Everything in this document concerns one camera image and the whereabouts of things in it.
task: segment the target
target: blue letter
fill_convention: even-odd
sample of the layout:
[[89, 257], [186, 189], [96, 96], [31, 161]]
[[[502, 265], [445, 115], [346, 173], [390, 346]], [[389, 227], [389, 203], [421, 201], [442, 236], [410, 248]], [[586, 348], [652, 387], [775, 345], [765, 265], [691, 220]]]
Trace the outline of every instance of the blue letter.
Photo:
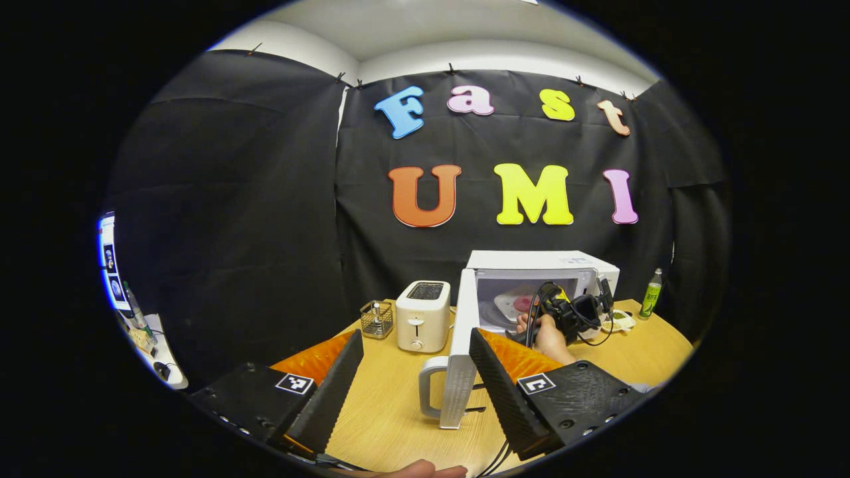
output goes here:
[[410, 113], [421, 115], [424, 111], [422, 103], [419, 100], [410, 98], [405, 103], [401, 102], [401, 100], [408, 96], [422, 96], [423, 93], [425, 92], [422, 91], [422, 88], [411, 86], [375, 104], [375, 109], [383, 111], [383, 114], [387, 115], [389, 122], [393, 124], [393, 138], [404, 138], [425, 124], [425, 120], [414, 118], [410, 115]]

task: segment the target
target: black curtain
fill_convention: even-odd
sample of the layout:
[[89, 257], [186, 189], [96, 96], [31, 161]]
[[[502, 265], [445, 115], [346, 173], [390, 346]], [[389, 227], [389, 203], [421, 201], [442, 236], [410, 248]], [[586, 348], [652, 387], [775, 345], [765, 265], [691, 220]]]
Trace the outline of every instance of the black curtain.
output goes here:
[[334, 145], [344, 85], [270, 54], [207, 52], [144, 109], [106, 209], [145, 314], [190, 390], [328, 339], [345, 306]]
[[[490, 92], [495, 112], [478, 116], [451, 111], [446, 101], [455, 86], [475, 85]], [[375, 104], [392, 94], [418, 86], [424, 94], [424, 125], [393, 139], [393, 127]], [[549, 119], [539, 93], [548, 88], [569, 96], [572, 121]], [[609, 125], [598, 103], [609, 100], [622, 111], [631, 129], [622, 136]], [[668, 188], [663, 157], [648, 154], [647, 128], [639, 122], [636, 104], [620, 94], [579, 85], [558, 77], [513, 71], [435, 72], [396, 77], [352, 89], [346, 99], [337, 151], [337, 202], [343, 271], [348, 300], [395, 298], [417, 279], [444, 280], [457, 298], [461, 269], [473, 249], [581, 250], [620, 267], [616, 299], [643, 299], [655, 268], [668, 271], [672, 260], [677, 213]], [[517, 163], [536, 182], [546, 165], [565, 167], [572, 225], [499, 225], [502, 180], [493, 167]], [[388, 172], [419, 167], [418, 204], [437, 204], [437, 179], [431, 168], [454, 164], [456, 211], [443, 225], [412, 228], [399, 222], [392, 209], [393, 184]], [[629, 173], [636, 224], [615, 224], [614, 197], [603, 171]], [[687, 246], [677, 244], [677, 253]], [[693, 282], [683, 283], [691, 287]]]
[[717, 142], [668, 82], [651, 86], [634, 107], [644, 155], [660, 163], [673, 204], [675, 253], [655, 311], [694, 341], [717, 313], [728, 284], [728, 175]]

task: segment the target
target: human hand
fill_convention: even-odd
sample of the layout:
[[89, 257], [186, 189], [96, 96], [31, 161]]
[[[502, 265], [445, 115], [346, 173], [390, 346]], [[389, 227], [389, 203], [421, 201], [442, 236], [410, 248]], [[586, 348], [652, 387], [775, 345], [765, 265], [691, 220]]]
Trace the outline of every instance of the human hand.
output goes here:
[[[517, 333], [522, 333], [528, 328], [528, 314], [521, 314], [517, 317]], [[535, 339], [535, 350], [541, 352], [555, 361], [559, 361], [564, 365], [573, 363], [575, 357], [567, 350], [567, 341], [564, 335], [555, 327], [555, 319], [548, 314], [543, 314], [535, 320], [535, 328], [539, 327]]]
[[379, 473], [376, 471], [360, 471], [349, 469], [333, 469], [341, 475], [357, 476], [359, 478], [465, 478], [467, 469], [462, 466], [453, 466], [446, 469], [437, 469], [433, 463], [427, 460], [417, 460], [402, 469]]

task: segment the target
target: wooden table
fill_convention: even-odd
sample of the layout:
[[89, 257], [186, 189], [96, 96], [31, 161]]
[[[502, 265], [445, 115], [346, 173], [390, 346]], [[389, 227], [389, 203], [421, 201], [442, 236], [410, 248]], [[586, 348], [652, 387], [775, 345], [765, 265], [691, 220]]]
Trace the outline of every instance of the wooden table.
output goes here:
[[[634, 300], [616, 302], [615, 308], [632, 312], [637, 325], [630, 332], [613, 333], [600, 347], [580, 342], [571, 345], [569, 351], [630, 384], [655, 386], [668, 380], [688, 358], [690, 342], [655, 314], [643, 320], [637, 313], [640, 304]], [[359, 326], [360, 322], [355, 322], [340, 333]], [[592, 342], [601, 340], [601, 334], [607, 335], [600, 332]], [[459, 430], [443, 430], [438, 419], [419, 411], [418, 374], [422, 364], [433, 356], [448, 355], [450, 344], [451, 331], [444, 349], [433, 354], [399, 349], [395, 327], [385, 339], [364, 337], [363, 361], [326, 453], [374, 471], [393, 471], [420, 458], [433, 462], [437, 469], [463, 465], [468, 469], [467, 476], [484, 470], [505, 441], [485, 389], [473, 390], [467, 407], [486, 409], [465, 416]], [[431, 380], [431, 405], [439, 408], [445, 373], [435, 373]], [[481, 378], [476, 378], [476, 383], [480, 382]], [[525, 462], [511, 453], [498, 471], [520, 463]]]

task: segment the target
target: monitor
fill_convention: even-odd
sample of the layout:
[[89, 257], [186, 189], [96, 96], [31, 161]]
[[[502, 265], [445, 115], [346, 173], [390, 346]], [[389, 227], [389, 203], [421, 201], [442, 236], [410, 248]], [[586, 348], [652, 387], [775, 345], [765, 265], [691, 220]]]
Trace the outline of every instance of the monitor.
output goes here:
[[133, 309], [130, 307], [127, 293], [124, 290], [124, 282], [118, 271], [115, 248], [115, 211], [105, 213], [98, 222], [98, 255], [106, 297], [109, 298], [113, 309], [118, 310], [127, 318], [132, 318]]

